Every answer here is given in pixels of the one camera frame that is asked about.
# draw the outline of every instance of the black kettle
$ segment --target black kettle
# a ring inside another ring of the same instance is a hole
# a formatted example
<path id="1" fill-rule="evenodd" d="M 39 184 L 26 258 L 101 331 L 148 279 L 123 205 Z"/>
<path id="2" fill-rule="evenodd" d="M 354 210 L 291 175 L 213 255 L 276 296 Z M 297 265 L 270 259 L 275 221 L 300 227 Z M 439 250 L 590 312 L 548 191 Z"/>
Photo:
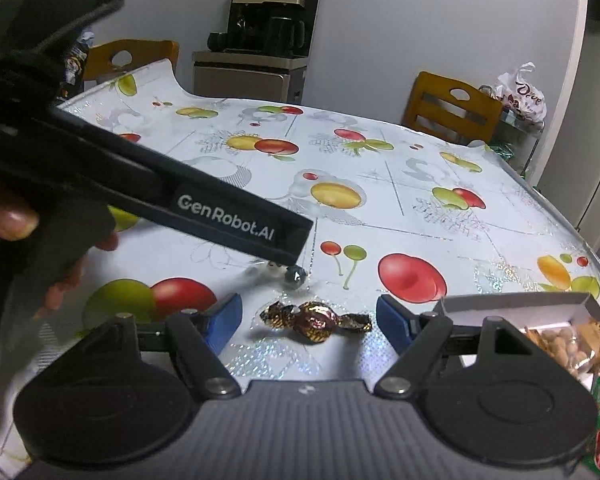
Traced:
<path id="1" fill-rule="evenodd" d="M 293 57 L 304 46 L 304 22 L 286 16 L 271 16 L 262 49 L 265 56 Z"/>

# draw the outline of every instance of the open box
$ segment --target open box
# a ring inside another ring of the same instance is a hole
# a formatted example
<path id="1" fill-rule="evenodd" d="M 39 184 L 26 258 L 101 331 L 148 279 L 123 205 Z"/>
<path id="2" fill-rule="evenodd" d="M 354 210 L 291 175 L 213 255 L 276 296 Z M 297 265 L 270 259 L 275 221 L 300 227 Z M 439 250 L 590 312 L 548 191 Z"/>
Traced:
<path id="1" fill-rule="evenodd" d="M 514 292 L 510 294 L 482 294 L 472 296 L 445 296 L 438 301 L 436 312 L 442 312 L 456 325 L 482 326 L 487 316 L 501 316 L 522 330 L 554 328 L 583 324 L 593 318 L 600 321 L 600 306 L 592 295 L 584 292 Z M 475 356 L 461 356 L 461 363 L 469 366 Z M 593 374 L 582 374 L 580 382 L 590 390 Z"/>

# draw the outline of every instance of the white plastic bag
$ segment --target white plastic bag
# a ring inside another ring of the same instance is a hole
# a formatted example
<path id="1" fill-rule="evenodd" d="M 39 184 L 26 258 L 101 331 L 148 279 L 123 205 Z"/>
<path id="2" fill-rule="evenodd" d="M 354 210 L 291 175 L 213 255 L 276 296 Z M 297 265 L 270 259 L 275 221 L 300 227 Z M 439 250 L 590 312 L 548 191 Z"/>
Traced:
<path id="1" fill-rule="evenodd" d="M 494 97 L 532 123 L 541 123 L 546 115 L 544 94 L 522 77 L 523 72 L 533 72 L 535 68 L 533 63 L 525 63 L 517 70 L 502 74 Z"/>

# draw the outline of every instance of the human hand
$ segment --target human hand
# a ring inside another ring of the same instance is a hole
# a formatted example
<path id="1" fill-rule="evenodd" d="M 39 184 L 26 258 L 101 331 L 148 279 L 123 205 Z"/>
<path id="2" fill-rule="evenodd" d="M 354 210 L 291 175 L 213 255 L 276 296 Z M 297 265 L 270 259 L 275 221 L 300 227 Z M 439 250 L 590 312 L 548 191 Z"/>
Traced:
<path id="1" fill-rule="evenodd" d="M 3 240 L 21 240 L 29 236 L 38 226 L 40 217 L 25 200 L 6 187 L 0 181 L 0 238 Z M 118 236 L 109 235 L 96 247 L 104 251 L 112 251 L 118 246 Z M 45 306 L 36 314 L 45 316 L 57 310 L 64 295 L 80 283 L 84 258 L 78 260 L 66 272 L 64 278 L 46 292 Z"/>

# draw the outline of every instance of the metal screw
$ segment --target metal screw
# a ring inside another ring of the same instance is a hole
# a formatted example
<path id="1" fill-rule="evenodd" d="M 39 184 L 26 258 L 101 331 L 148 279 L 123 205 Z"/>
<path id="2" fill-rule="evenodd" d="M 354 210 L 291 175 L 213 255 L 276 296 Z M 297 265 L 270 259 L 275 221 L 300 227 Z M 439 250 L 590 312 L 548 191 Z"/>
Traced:
<path id="1" fill-rule="evenodd" d="M 227 395 L 235 390 L 235 383 L 225 377 L 212 377 L 205 381 L 205 388 L 214 395 Z"/>
<path id="2" fill-rule="evenodd" d="M 385 377 L 379 386 L 389 394 L 402 395 L 409 391 L 411 383 L 403 377 Z"/>

